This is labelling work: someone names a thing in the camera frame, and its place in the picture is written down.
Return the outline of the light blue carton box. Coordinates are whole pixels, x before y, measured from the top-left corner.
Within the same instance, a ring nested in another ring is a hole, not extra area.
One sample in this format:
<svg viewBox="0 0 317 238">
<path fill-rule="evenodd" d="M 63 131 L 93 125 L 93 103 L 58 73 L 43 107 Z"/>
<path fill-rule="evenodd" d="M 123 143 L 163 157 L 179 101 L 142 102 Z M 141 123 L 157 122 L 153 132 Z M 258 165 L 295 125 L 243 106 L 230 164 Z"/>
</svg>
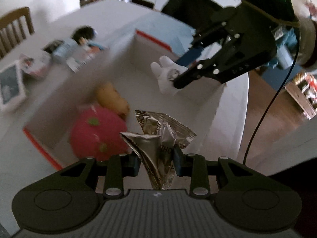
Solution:
<svg viewBox="0 0 317 238">
<path fill-rule="evenodd" d="M 65 63 L 77 47 L 78 43 L 74 39 L 65 39 L 63 43 L 53 51 L 53 61 L 55 63 Z"/>
</svg>

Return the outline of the silver foil snack packet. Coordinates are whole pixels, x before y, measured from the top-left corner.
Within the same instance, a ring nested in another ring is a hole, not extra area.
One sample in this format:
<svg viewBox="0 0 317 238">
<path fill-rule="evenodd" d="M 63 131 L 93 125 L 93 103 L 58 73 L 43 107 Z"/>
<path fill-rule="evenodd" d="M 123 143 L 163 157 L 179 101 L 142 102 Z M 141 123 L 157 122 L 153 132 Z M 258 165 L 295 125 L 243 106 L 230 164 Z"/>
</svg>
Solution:
<svg viewBox="0 0 317 238">
<path fill-rule="evenodd" d="M 167 190 L 176 174 L 174 146 L 186 148 L 196 134 L 165 113 L 135 110 L 135 117 L 142 133 L 121 132 L 120 136 L 143 163 L 152 188 Z"/>
</svg>

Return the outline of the grey white tissue pack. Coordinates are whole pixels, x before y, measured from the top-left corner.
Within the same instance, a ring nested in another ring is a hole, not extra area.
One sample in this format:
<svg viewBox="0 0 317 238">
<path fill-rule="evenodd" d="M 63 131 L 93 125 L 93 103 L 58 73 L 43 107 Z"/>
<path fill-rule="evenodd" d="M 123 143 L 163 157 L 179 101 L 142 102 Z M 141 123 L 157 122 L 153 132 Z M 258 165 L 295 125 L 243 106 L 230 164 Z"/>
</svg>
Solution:
<svg viewBox="0 0 317 238">
<path fill-rule="evenodd" d="M 12 112 L 27 99 L 20 61 L 16 60 L 1 70 L 1 111 Z"/>
</svg>

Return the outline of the orange plush toy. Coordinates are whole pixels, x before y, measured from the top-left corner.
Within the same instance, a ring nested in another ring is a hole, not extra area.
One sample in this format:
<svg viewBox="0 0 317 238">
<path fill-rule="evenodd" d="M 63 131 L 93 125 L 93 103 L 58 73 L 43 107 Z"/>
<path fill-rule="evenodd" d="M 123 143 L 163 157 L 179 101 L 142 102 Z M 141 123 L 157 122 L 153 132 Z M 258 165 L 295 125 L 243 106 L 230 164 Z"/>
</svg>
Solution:
<svg viewBox="0 0 317 238">
<path fill-rule="evenodd" d="M 96 89 L 96 100 L 100 106 L 108 108 L 126 121 L 130 113 L 130 105 L 121 97 L 111 82 L 107 82 Z"/>
</svg>

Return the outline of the white glove-shaped toy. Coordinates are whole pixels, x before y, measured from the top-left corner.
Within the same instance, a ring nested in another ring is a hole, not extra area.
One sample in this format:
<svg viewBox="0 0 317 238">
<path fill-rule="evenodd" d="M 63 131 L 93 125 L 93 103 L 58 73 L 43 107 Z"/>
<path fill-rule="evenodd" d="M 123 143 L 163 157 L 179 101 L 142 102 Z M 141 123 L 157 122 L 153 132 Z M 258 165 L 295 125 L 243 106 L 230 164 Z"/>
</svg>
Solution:
<svg viewBox="0 0 317 238">
<path fill-rule="evenodd" d="M 150 68 L 158 81 L 160 93 L 174 96 L 179 92 L 179 89 L 174 87 L 173 81 L 187 71 L 187 67 L 180 66 L 163 55 L 159 58 L 159 63 L 152 62 Z"/>
</svg>

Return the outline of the chicken breast snack bag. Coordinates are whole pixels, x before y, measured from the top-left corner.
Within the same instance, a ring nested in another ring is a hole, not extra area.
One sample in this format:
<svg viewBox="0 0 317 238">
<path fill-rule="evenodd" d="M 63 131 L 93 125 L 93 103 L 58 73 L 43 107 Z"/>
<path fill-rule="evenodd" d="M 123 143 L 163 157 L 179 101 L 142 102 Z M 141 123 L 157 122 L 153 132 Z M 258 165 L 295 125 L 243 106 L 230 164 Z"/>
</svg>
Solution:
<svg viewBox="0 0 317 238">
<path fill-rule="evenodd" d="M 74 53 L 66 60 L 67 66 L 74 73 L 78 72 L 89 61 L 96 57 L 108 47 L 94 41 L 88 41 L 86 44 L 79 46 L 74 50 Z"/>
</svg>

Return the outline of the white cardboard sorting box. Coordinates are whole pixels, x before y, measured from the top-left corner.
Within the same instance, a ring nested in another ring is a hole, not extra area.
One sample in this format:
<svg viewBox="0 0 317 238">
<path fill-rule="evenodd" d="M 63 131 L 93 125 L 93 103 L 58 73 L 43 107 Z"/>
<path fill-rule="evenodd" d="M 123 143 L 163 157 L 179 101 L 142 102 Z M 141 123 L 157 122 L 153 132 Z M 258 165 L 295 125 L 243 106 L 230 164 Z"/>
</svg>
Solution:
<svg viewBox="0 0 317 238">
<path fill-rule="evenodd" d="M 174 58 L 143 33 L 118 38 L 80 71 L 48 89 L 24 126 L 25 135 L 56 169 L 74 163 L 68 139 L 78 108 L 92 103 L 98 86 L 111 82 L 131 110 L 165 113 L 191 128 L 196 137 L 186 153 L 201 154 L 208 160 L 220 156 L 236 159 L 247 110 L 247 75 L 227 84 L 203 77 L 175 96 L 163 95 L 150 69 L 162 55 Z"/>
</svg>

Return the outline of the panda print snack bag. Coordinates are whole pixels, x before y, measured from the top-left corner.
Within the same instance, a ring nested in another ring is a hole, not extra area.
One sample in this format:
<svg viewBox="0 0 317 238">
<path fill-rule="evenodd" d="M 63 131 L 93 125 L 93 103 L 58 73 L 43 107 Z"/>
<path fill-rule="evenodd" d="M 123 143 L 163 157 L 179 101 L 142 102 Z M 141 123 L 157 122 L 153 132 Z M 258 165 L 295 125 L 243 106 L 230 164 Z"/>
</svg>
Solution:
<svg viewBox="0 0 317 238">
<path fill-rule="evenodd" d="M 24 74 L 37 80 L 44 79 L 51 66 L 51 55 L 43 51 L 39 57 L 19 56 L 20 68 Z"/>
</svg>

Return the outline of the wooden dining chair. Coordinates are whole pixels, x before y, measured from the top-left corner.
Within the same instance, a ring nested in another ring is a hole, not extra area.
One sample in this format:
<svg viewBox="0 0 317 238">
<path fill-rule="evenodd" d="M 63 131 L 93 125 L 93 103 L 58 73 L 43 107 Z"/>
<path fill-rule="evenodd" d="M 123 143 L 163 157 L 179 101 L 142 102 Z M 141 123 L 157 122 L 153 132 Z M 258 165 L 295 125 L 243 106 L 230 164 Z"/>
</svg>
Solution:
<svg viewBox="0 0 317 238">
<path fill-rule="evenodd" d="M 1 16 L 1 59 L 35 33 L 29 7 L 12 10 Z"/>
</svg>

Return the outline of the red strawberry plush toy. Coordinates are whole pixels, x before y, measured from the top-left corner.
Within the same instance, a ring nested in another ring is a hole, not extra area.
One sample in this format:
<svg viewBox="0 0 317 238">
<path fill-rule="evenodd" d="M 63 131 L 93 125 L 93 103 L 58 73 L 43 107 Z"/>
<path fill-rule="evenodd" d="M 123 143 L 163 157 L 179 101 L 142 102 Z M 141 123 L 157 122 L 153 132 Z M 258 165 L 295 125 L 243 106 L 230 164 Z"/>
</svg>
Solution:
<svg viewBox="0 0 317 238">
<path fill-rule="evenodd" d="M 125 121 L 117 114 L 108 108 L 92 105 L 79 114 L 69 142 L 76 157 L 106 161 L 113 155 L 127 153 L 128 147 L 120 136 L 126 131 Z"/>
</svg>

